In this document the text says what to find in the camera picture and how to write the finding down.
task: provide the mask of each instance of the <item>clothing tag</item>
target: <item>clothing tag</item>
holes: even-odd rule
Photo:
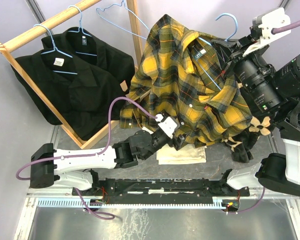
[[[64,62],[65,62],[65,60],[63,58],[56,57],[55,60],[54,60],[54,64],[53,65],[62,67],[62,65],[64,64]]]
[[[82,45],[87,46],[87,38],[82,36]]]
[[[194,60],[198,60],[199,58],[201,58],[203,55],[206,54],[206,50],[204,48],[202,48],[201,51],[199,51],[197,54],[195,54],[193,57],[194,57]]]

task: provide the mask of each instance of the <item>folded towel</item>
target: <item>folded towel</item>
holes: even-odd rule
[[[146,127],[143,127],[142,130],[145,130],[150,134],[153,133]],[[206,163],[205,148],[206,146],[195,148],[194,144],[188,144],[177,151],[174,147],[170,147],[166,144],[156,152],[156,159],[159,161],[159,165]]]

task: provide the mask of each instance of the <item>black jacket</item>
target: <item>black jacket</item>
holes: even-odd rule
[[[71,27],[63,33],[53,35],[56,47],[67,50],[87,63],[106,70],[120,83],[125,80],[129,89],[131,79],[135,75],[135,64],[133,58],[123,51],[120,51],[119,49],[116,49],[98,39],[85,29],[84,32],[90,36],[82,34],[81,31],[69,32],[77,30],[78,27]],[[42,38],[41,41],[45,49],[53,47],[50,36]],[[84,55],[80,53],[94,54],[97,56]]]
[[[125,93],[118,80],[106,70],[89,64],[74,54],[73,58],[57,51],[41,54],[49,50],[51,49],[18,57],[16,61],[61,113],[75,133],[82,140],[88,140],[108,123],[108,110],[112,100],[124,96]],[[56,64],[56,58],[63,59],[64,62]],[[61,124],[16,71],[15,75],[45,119],[53,125]],[[123,104],[124,101],[118,101],[114,105],[112,120],[119,119]]]

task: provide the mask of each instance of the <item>yellow plaid shirt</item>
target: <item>yellow plaid shirt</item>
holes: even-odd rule
[[[196,147],[237,135],[252,119],[234,77],[221,77],[215,49],[198,37],[215,38],[164,15],[149,33],[129,92],[129,98],[150,114],[175,117],[180,123],[175,135],[186,133],[185,142]],[[202,49],[206,53],[196,61],[193,56]],[[120,112],[120,127],[144,126],[152,131],[158,127],[154,119],[127,102]]]

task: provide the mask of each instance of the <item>wooden clothes rack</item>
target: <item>wooden clothes rack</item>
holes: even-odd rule
[[[82,0],[76,4],[76,6],[84,11],[101,0]],[[126,0],[127,7],[133,11],[136,15],[137,12],[137,0]],[[56,26],[62,24],[73,16],[77,15],[79,11],[75,7],[70,7],[59,14],[49,18],[48,20],[42,22],[41,24],[48,29],[53,29]],[[138,19],[129,12],[129,20],[131,25],[131,31],[135,34],[140,35],[139,22]],[[29,86],[35,91],[35,93],[41,98],[41,100],[48,106],[48,108],[54,113],[54,115],[60,120],[62,123],[61,127],[63,130],[72,138],[72,140],[81,148],[81,149],[90,149],[93,145],[95,145],[99,140],[101,140],[104,136],[107,135],[109,130],[109,125],[105,125],[100,131],[98,131],[94,136],[92,136],[89,140],[84,141],[78,137],[69,123],[64,119],[64,117],[60,114],[60,112],[55,108],[55,106],[49,101],[49,99],[45,96],[45,94],[38,88],[35,82],[30,78],[30,76],[25,72],[25,70],[19,65],[19,63],[15,60],[15,58],[11,55],[14,50],[26,45],[37,37],[41,36],[47,32],[47,30],[41,26],[35,26],[28,31],[16,36],[15,38],[7,41],[2,44],[0,42],[0,53],[7,59],[7,61],[14,67],[14,69],[23,77],[23,79],[29,84]],[[139,65],[142,56],[142,45],[139,37],[133,35],[133,44],[135,50],[135,56],[137,60],[137,65]],[[116,125],[118,125],[119,121],[111,121],[111,129],[113,129]]]

